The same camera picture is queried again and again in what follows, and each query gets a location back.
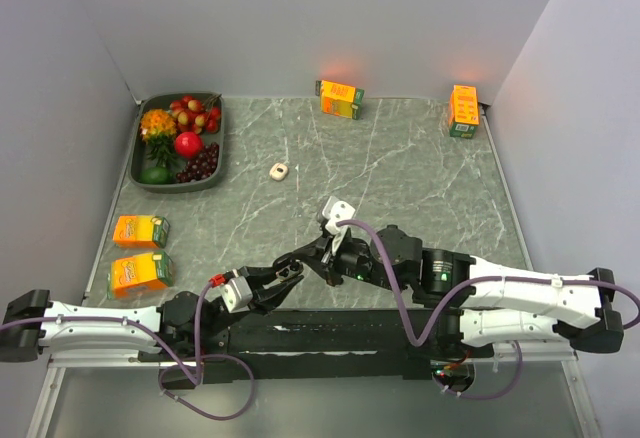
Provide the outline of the black earbud charging case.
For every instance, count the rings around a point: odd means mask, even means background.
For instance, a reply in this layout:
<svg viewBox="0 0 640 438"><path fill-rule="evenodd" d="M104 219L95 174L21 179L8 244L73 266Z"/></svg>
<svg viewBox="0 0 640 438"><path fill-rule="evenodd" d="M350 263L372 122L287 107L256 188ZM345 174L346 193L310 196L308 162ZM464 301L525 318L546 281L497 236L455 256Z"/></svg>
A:
<svg viewBox="0 0 640 438"><path fill-rule="evenodd" d="M274 266L276 278L281 281L288 281L298 277L304 270L303 264L298 260L287 259Z"/></svg>

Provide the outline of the beige earbud charging case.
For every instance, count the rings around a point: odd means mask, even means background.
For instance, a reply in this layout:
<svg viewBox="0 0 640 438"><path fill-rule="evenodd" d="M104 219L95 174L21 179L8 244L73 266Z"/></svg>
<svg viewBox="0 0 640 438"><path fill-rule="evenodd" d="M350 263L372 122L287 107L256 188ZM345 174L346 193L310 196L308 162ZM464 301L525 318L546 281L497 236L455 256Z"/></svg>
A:
<svg viewBox="0 0 640 438"><path fill-rule="evenodd" d="M276 163L270 169L269 177L276 182L281 182L287 177L288 173L289 167L286 164Z"/></svg>

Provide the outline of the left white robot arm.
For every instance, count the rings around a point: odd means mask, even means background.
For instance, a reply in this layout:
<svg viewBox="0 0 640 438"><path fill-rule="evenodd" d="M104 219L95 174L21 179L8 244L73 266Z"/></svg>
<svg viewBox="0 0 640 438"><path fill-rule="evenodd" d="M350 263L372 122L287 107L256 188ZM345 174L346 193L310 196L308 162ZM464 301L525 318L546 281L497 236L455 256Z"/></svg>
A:
<svg viewBox="0 0 640 438"><path fill-rule="evenodd" d="M303 265L242 267L211 278L199 293L180 292L159 306L89 308L31 290L11 301L1 323L1 361L32 362L48 351L134 351L184 360L217 345L251 313L279 307L303 278Z"/></svg>

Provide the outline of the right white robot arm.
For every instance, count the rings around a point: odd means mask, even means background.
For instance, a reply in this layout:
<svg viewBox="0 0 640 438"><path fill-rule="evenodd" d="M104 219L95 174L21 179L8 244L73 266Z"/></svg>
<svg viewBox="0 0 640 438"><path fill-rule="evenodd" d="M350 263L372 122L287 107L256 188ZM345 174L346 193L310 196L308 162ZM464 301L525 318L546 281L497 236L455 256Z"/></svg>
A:
<svg viewBox="0 0 640 438"><path fill-rule="evenodd" d="M409 343L437 345L448 356L502 341L560 341L595 354L621 348L625 328L608 269L538 273L428 248L395 225L374 231L357 223L371 237L365 242L352 236L353 224L324 232L277 264L300 261L331 286L349 277L391 291Z"/></svg>

